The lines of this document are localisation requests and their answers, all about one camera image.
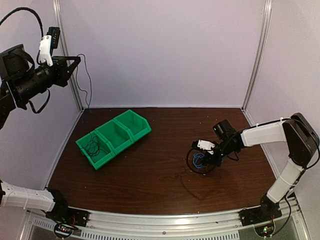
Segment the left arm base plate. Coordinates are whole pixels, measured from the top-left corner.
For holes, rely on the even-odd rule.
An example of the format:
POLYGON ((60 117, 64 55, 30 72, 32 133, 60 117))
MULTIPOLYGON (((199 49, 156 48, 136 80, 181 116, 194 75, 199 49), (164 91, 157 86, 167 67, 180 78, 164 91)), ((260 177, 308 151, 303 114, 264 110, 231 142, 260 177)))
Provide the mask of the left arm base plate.
POLYGON ((52 211, 45 213, 47 218, 55 222, 71 225, 74 227, 86 227, 89 219, 89 212, 68 207, 66 205, 55 205, 52 211))

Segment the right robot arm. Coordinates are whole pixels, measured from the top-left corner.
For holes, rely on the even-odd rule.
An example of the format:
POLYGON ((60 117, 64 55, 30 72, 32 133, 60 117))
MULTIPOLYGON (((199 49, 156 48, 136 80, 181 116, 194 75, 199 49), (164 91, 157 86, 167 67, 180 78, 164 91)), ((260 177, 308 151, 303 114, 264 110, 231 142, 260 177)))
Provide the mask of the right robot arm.
POLYGON ((320 153, 320 138, 300 113, 236 130, 228 120, 218 122, 213 130, 219 141, 198 140, 195 146, 205 152, 208 165, 220 166, 231 153, 255 146, 280 144, 286 147, 287 161, 267 190, 256 210, 259 220, 268 220, 277 210, 279 202, 292 191, 302 175, 313 165, 315 154, 320 153))

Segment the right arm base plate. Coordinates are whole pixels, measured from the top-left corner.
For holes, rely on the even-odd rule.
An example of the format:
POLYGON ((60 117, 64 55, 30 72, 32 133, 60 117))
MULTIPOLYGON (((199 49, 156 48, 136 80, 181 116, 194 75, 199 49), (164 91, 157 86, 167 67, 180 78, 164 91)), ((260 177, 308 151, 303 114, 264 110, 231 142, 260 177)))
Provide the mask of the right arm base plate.
POLYGON ((238 214, 243 227, 268 222, 271 221, 273 217, 279 218, 282 216, 282 212, 278 209, 271 213, 265 213, 262 212, 260 206, 242 209, 238 214))

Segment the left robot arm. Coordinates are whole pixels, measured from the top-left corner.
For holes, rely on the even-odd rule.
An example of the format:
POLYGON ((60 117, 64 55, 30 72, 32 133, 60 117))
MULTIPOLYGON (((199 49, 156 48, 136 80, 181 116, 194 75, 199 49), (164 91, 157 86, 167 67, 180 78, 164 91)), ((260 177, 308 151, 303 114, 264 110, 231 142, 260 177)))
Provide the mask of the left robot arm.
MULTIPOLYGON (((31 99, 49 91, 53 85, 66 87, 80 62, 79 56, 53 56, 51 60, 45 60, 36 67, 33 58, 25 52, 23 44, 2 52, 0 125, 5 125, 11 111, 16 108, 26 110, 27 104, 34 114, 41 113, 44 108, 35 109, 31 99)), ((1 181, 0 205, 53 213, 61 222, 72 218, 72 211, 58 190, 35 190, 1 181)))

